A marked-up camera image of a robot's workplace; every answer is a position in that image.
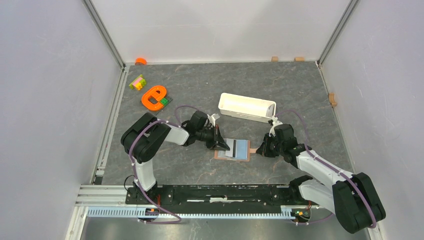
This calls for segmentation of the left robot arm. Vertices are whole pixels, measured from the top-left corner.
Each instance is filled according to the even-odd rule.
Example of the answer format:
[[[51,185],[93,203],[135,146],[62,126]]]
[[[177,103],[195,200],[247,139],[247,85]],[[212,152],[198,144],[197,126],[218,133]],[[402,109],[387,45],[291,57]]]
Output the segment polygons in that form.
[[[204,142],[210,150],[231,149],[213,117],[199,110],[181,125],[158,119],[148,112],[122,135],[120,143],[130,158],[134,170],[133,182],[139,188],[137,196],[140,200],[151,204],[157,198],[153,157],[162,144],[169,142],[187,147],[196,141]]]

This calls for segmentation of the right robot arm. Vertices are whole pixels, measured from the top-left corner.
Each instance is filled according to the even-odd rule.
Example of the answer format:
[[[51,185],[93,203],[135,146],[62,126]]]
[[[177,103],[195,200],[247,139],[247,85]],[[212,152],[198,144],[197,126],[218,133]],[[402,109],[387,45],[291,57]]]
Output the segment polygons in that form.
[[[290,124],[270,121],[256,153],[284,161],[307,174],[289,183],[289,199],[295,204],[314,202],[335,215],[339,224],[354,234],[364,228],[375,228],[387,216],[371,178],[335,166],[312,148],[298,143]]]

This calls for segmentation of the brown leather card holder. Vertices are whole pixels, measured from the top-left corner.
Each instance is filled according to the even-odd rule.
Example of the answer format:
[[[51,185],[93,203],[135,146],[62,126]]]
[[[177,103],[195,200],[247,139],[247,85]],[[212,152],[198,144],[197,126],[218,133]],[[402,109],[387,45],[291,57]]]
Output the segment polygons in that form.
[[[251,155],[255,154],[258,148],[252,148],[251,142],[247,139],[225,138],[230,150],[215,150],[214,159],[235,162],[249,162]]]

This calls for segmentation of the white plastic tray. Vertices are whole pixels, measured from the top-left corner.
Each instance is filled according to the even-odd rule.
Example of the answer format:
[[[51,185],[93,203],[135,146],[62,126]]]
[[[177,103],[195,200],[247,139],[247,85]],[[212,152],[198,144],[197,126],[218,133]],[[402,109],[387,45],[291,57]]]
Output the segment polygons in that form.
[[[222,93],[218,103],[218,109],[222,115],[262,123],[272,119],[276,108],[276,102],[271,100],[230,93]]]

